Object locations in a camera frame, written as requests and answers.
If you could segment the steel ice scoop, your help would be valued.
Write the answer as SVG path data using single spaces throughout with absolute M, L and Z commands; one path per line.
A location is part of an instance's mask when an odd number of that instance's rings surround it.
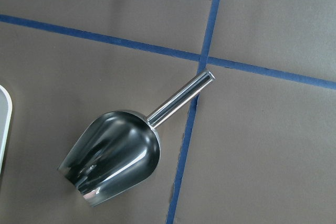
M 157 127 L 215 80 L 204 69 L 148 116 L 116 110 L 95 119 L 58 171 L 95 207 L 143 182 L 161 157 Z

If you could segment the cream plastic tray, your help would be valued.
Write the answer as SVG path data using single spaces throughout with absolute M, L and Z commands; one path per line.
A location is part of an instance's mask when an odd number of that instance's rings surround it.
M 4 169 L 7 138 L 13 111 L 13 102 L 9 92 L 1 86 L 1 175 Z

